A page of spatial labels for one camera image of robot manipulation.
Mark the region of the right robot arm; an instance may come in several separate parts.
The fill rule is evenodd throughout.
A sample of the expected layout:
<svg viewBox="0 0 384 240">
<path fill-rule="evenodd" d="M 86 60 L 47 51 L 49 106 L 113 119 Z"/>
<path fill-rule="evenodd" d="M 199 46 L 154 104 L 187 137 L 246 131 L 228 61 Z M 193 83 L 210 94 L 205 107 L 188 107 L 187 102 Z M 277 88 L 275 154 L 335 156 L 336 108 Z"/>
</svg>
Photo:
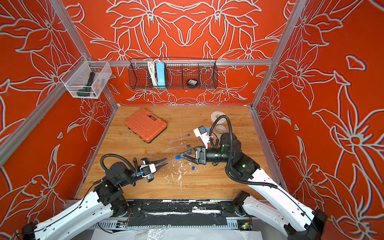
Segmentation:
<svg viewBox="0 0 384 240">
<path fill-rule="evenodd" d="M 260 202 L 241 191 L 233 200 L 238 215 L 256 217 L 274 227 L 289 240 L 320 240 L 328 216 L 320 209 L 307 207 L 280 187 L 261 166 L 242 152 L 242 144 L 234 134 L 221 135 L 216 148 L 195 147 L 180 154 L 181 159 L 196 165 L 226 163 L 226 174 L 245 184 L 269 202 Z"/>
</svg>

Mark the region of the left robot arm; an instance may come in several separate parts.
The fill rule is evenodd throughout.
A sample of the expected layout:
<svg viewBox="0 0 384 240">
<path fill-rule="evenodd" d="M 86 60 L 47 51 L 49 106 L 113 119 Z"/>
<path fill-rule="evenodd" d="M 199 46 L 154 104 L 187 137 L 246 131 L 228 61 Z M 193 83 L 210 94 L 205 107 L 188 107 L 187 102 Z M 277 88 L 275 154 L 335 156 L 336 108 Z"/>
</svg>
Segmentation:
<svg viewBox="0 0 384 240">
<path fill-rule="evenodd" d="M 70 240 L 94 224 L 109 217 L 130 214 L 123 187 L 135 186 L 139 180 L 151 182 L 154 174 L 166 165 L 165 159 L 143 158 L 129 162 L 117 154 L 106 154 L 100 164 L 105 176 L 96 181 L 81 200 L 41 223 L 28 223 L 22 228 L 20 240 Z"/>
</svg>

